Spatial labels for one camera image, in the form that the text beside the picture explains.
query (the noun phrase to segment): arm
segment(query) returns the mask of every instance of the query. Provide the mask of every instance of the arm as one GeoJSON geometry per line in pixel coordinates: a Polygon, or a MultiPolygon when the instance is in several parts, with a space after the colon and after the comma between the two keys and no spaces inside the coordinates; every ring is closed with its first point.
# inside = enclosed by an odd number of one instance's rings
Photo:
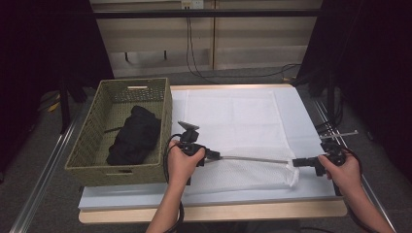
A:
{"type": "Polygon", "coordinates": [[[179,205],[186,182],[193,174],[196,164],[204,157],[205,150],[200,149],[195,155],[187,156],[178,147],[177,141],[172,141],[169,148],[172,148],[168,157],[169,185],[163,195],[163,199],[154,214],[146,232],[165,232],[172,227],[177,220],[179,205]]]}
{"type": "Polygon", "coordinates": [[[323,155],[319,156],[319,160],[327,169],[327,178],[335,181],[360,221],[381,233],[394,232],[364,192],[361,186],[360,166],[352,155],[347,154],[346,162],[340,167],[335,166],[323,155]]]}

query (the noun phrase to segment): wire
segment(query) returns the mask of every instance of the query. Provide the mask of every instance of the wire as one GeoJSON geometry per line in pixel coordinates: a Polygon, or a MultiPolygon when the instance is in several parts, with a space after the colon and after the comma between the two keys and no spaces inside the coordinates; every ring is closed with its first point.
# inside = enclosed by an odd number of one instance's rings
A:
{"type": "MultiPolygon", "coordinates": [[[[164,178],[166,179],[166,182],[169,183],[169,171],[168,171],[168,157],[169,157],[169,152],[176,147],[177,145],[174,145],[173,147],[169,148],[169,144],[172,141],[174,137],[182,137],[181,134],[174,134],[172,135],[168,140],[164,148],[164,153],[163,153],[163,173],[164,173],[164,178]]],[[[177,230],[180,224],[182,224],[183,220],[185,218],[185,208],[183,207],[182,201],[179,204],[179,218],[176,221],[176,223],[170,227],[170,229],[166,230],[165,233],[172,233],[177,230]]]]}
{"type": "MultiPolygon", "coordinates": [[[[362,169],[362,165],[361,165],[361,159],[358,157],[357,154],[355,154],[352,150],[340,146],[343,150],[345,150],[346,152],[348,152],[350,155],[352,155],[359,163],[360,165],[360,175],[363,174],[363,169],[362,169]]],[[[362,228],[364,231],[368,232],[368,233],[377,233],[377,231],[373,230],[372,228],[370,228],[369,226],[367,226],[366,224],[364,224],[356,215],[355,213],[352,211],[350,206],[347,206],[348,208],[348,213],[349,216],[351,217],[352,221],[359,226],[360,228],[362,228]]]]}
{"type": "Polygon", "coordinates": [[[282,67],[282,70],[279,72],[275,72],[275,73],[270,73],[270,74],[266,74],[266,75],[254,75],[254,76],[221,76],[221,75],[214,75],[214,76],[204,76],[200,73],[200,71],[197,69],[197,65],[196,65],[196,61],[194,58],[194,52],[193,52],[193,42],[192,42],[192,36],[191,36],[191,21],[190,18],[187,18],[187,24],[188,24],[188,42],[187,42],[187,51],[186,51],[186,63],[188,65],[189,71],[199,77],[202,78],[203,80],[209,82],[209,83],[213,83],[213,84],[219,84],[213,81],[210,81],[208,79],[213,79],[213,78],[265,78],[265,77],[270,77],[270,76],[276,76],[276,75],[282,75],[282,80],[284,79],[284,73],[285,71],[288,71],[290,69],[295,68],[296,66],[299,66],[300,64],[298,63],[291,63],[291,64],[286,64],[282,67]],[[193,61],[193,66],[194,66],[194,70],[191,70],[190,65],[189,65],[189,49],[191,50],[191,58],[193,61]]]}

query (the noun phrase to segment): black garment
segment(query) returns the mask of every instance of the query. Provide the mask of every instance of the black garment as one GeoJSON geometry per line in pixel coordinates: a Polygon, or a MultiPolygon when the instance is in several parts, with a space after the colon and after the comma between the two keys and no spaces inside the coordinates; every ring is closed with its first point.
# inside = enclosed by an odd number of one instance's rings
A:
{"type": "Polygon", "coordinates": [[[109,147],[106,161],[110,165],[137,165],[155,148],[160,134],[161,120],[147,109],[134,106],[131,116],[109,147]]]}

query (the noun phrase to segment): metal rail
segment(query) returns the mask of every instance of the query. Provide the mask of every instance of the metal rail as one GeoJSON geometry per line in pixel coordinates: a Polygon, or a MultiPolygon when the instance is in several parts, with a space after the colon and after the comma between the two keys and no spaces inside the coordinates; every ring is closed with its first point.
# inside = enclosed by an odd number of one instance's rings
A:
{"type": "Polygon", "coordinates": [[[151,11],[94,11],[96,18],[162,18],[162,17],[338,17],[350,14],[347,10],[321,9],[255,9],[255,10],[151,10],[151,11]]]}
{"type": "Polygon", "coordinates": [[[24,203],[20,213],[18,214],[15,223],[10,230],[10,233],[22,233],[26,232],[31,220],[36,214],[37,209],[39,208],[43,197],[46,194],[46,189],[49,186],[52,175],[57,167],[58,161],[60,160],[61,155],[64,153],[66,146],[73,134],[73,130],[76,128],[79,123],[80,109],[72,123],[69,125],[68,129],[64,134],[60,134],[57,143],[51,153],[51,156],[46,163],[45,168],[43,169],[42,174],[39,177],[39,180],[36,182],[36,185],[32,189],[30,196],[24,203]]]}
{"type": "MultiPolygon", "coordinates": [[[[323,122],[327,122],[327,110],[323,102],[321,101],[314,101],[315,107],[318,110],[319,115],[321,116],[321,119],[323,122]]],[[[336,128],[333,128],[332,125],[326,124],[326,127],[328,131],[331,134],[340,134],[339,130],[336,128]]],[[[343,140],[342,136],[337,136],[335,137],[336,142],[339,145],[343,145],[345,148],[348,146],[346,145],[345,141],[343,140]]],[[[394,225],[392,224],[391,220],[389,219],[389,216],[382,205],[382,203],[379,201],[378,197],[376,194],[373,192],[371,186],[369,185],[369,182],[367,181],[366,177],[362,174],[361,175],[361,182],[363,189],[365,190],[367,196],[369,197],[369,200],[374,204],[374,206],[378,209],[378,211],[382,214],[382,216],[385,218],[385,220],[388,222],[388,224],[391,226],[392,230],[396,232],[394,225]]]]}

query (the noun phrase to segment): wicker basket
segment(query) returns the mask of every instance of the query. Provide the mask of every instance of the wicker basket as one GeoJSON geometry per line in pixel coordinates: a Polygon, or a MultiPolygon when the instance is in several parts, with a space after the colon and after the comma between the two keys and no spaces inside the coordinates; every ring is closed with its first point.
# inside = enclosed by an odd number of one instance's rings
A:
{"type": "Polygon", "coordinates": [[[65,170],[86,186],[165,182],[162,152],[171,134],[172,94],[168,79],[102,81],[87,114],[65,170]],[[161,119],[155,149],[141,165],[111,166],[109,146],[133,106],[146,108],[161,119]]]}

